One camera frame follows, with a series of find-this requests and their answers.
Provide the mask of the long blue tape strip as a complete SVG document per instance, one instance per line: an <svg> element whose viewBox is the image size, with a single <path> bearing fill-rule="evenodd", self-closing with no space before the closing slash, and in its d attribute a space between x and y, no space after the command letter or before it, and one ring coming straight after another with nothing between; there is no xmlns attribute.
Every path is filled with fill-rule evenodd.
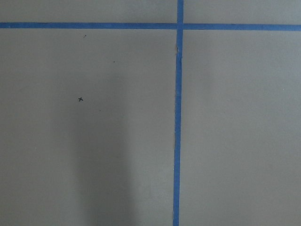
<svg viewBox="0 0 301 226"><path fill-rule="evenodd" d="M173 226L179 225L180 218L180 168L181 168L181 122L182 122L182 49L183 49L184 1L177 1L176 21L176 74L174 97L174 186Z"/></svg>

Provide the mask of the crossing blue tape strip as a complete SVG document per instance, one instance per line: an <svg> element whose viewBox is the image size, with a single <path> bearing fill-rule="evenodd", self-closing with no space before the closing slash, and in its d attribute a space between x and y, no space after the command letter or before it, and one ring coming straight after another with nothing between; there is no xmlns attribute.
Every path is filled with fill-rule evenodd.
<svg viewBox="0 0 301 226"><path fill-rule="evenodd" d="M122 29L122 30L233 30L294 31L299 24L176 24L176 23L68 23L1 22L1 29Z"/></svg>

